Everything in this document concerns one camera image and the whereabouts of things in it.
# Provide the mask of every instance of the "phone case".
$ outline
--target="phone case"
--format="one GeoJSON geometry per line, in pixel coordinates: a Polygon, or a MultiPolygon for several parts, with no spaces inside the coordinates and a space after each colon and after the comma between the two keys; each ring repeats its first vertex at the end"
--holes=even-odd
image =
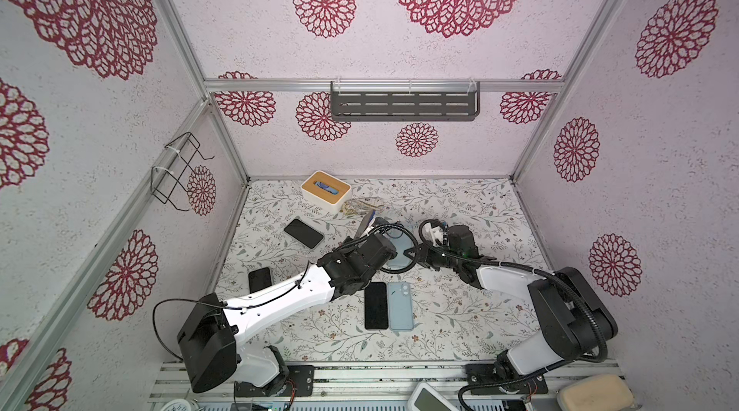
{"type": "MultiPolygon", "coordinates": [[[[413,228],[411,226],[408,226],[407,223],[402,223],[404,227],[406,227],[408,230],[412,230],[413,228]]],[[[389,233],[386,234],[390,242],[395,246],[395,250],[398,252],[398,255],[396,255],[394,258],[387,261],[385,264],[385,267],[387,268],[406,268],[410,263],[411,259],[409,259],[403,251],[406,249],[412,249],[413,248],[413,242],[410,238],[408,238],[408,235],[405,233],[401,233],[398,230],[389,230],[389,233]],[[400,236],[393,237],[393,234],[400,233],[400,236]]]]}
{"type": "Polygon", "coordinates": [[[413,330],[413,302],[410,283],[404,281],[387,283],[387,308],[391,330],[413,330]]]}

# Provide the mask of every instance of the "black mounting plate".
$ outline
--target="black mounting plate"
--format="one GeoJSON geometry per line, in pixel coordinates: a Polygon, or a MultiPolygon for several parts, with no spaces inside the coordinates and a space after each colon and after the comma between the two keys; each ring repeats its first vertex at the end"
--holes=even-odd
{"type": "MultiPolygon", "coordinates": [[[[465,367],[465,373],[467,374],[467,382],[469,384],[484,384],[485,382],[492,382],[496,380],[495,376],[495,366],[493,363],[489,364],[466,364],[465,367]]],[[[519,393],[525,393],[529,394],[530,392],[533,392],[536,390],[534,395],[539,395],[540,393],[549,393],[549,388],[547,388],[547,382],[544,379],[544,376],[539,376],[539,378],[529,379],[528,381],[521,382],[521,388],[519,393]]],[[[491,387],[491,388],[481,388],[481,389],[473,389],[470,391],[472,395],[508,395],[503,390],[501,390],[498,387],[491,387]]]]}
{"type": "MultiPolygon", "coordinates": [[[[288,366],[288,368],[290,368],[288,379],[292,379],[298,386],[295,396],[311,396],[313,394],[313,371],[316,370],[316,367],[307,364],[305,366],[288,366]]],[[[289,397],[292,393],[291,386],[286,382],[285,386],[274,396],[289,397]]],[[[241,398],[265,396],[264,390],[256,388],[248,382],[236,382],[234,395],[241,398]]]]}

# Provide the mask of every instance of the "floral tablecloth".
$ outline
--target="floral tablecloth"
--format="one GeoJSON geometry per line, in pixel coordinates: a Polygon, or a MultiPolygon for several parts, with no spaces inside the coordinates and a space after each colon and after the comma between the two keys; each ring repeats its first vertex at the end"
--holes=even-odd
{"type": "MultiPolygon", "coordinates": [[[[480,253],[546,267],[507,180],[350,180],[354,197],[381,197],[383,217],[416,231],[427,218],[464,224],[480,253]]],[[[347,235],[358,219],[326,213],[305,201],[299,181],[251,184],[234,241],[218,281],[221,298],[248,294],[247,274],[272,269],[273,282],[301,273],[347,235]],[[312,251],[284,234],[293,218],[325,234],[312,251]]],[[[374,281],[411,283],[413,331],[365,331],[364,293],[302,311],[257,334],[286,361],[402,361],[494,359],[539,329],[533,308],[495,291],[480,291],[449,269],[420,266],[402,275],[377,273],[374,281]]]]}

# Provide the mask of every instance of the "zip tie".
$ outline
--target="zip tie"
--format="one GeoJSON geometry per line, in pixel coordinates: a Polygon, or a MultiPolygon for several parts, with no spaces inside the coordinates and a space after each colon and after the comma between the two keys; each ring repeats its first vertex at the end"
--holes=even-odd
{"type": "Polygon", "coordinates": [[[154,166],[154,169],[159,169],[159,170],[166,170],[167,172],[169,172],[169,174],[170,174],[170,175],[171,175],[172,177],[174,177],[174,172],[172,172],[171,170],[167,169],[166,167],[162,167],[162,166],[154,166]]]}

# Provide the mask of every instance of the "smartphone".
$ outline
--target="smartphone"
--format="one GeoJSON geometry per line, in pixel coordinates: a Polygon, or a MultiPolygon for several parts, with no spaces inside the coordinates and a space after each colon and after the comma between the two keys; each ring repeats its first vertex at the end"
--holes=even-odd
{"type": "Polygon", "coordinates": [[[272,286],[272,272],[269,267],[249,272],[249,294],[272,286]]]}
{"type": "Polygon", "coordinates": [[[387,329],[387,285],[371,282],[364,289],[364,329],[387,329]]]}
{"type": "Polygon", "coordinates": [[[309,227],[300,219],[293,219],[292,222],[288,223],[288,226],[284,227],[284,232],[310,249],[315,249],[324,238],[322,233],[309,227]]]}

